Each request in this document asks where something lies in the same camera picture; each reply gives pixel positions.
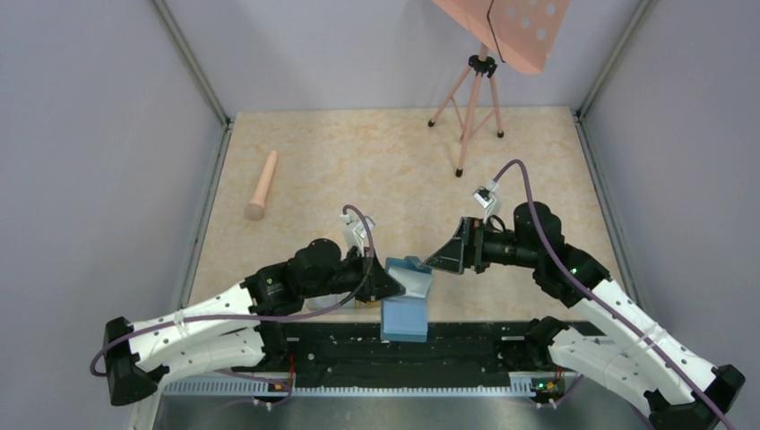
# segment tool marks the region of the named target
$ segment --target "rolling pin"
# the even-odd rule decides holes
[[[272,177],[274,176],[274,168],[277,166],[277,151],[273,150],[269,153],[269,157],[266,158],[266,162],[263,165],[261,176],[259,176],[259,183],[256,184],[254,191],[254,197],[246,205],[246,218],[259,220],[263,218],[263,210],[266,206],[266,194],[269,192],[269,185],[272,184]]]

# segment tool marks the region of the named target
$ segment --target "gray wall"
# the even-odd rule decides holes
[[[125,428],[87,366],[170,308],[219,142],[148,2],[0,2],[0,428]]]
[[[231,113],[436,106],[479,49],[430,0],[168,3]],[[501,104],[578,107],[637,3],[573,0],[544,73],[499,67]]]
[[[636,283],[662,325],[760,378],[760,3],[660,1],[589,118]]]

